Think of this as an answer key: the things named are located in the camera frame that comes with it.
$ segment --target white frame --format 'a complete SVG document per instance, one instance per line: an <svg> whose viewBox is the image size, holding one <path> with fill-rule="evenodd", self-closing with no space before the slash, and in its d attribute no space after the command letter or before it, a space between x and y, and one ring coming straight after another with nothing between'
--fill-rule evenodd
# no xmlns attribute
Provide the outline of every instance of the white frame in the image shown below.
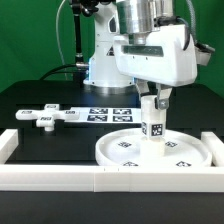
<svg viewBox="0 0 224 224"><path fill-rule="evenodd" d="M224 192L224 167L141 168L6 165L18 131L0 137L0 190L84 192Z"/></svg>

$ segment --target green backdrop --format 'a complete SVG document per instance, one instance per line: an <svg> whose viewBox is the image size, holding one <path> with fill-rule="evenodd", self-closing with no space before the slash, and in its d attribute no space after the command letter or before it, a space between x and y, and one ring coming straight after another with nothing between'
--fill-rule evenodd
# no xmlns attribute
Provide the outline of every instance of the green backdrop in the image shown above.
<svg viewBox="0 0 224 224"><path fill-rule="evenodd" d="M60 66L55 18L61 0L0 0L0 92L20 80L37 80ZM197 36L216 48L207 67L198 68L197 82L224 97L223 16L221 0L193 0L197 14ZM177 15L189 19L185 0L175 0ZM93 18L82 18L84 57L94 52ZM68 3L62 10L60 37L66 63L74 62L74 25Z"/></svg>

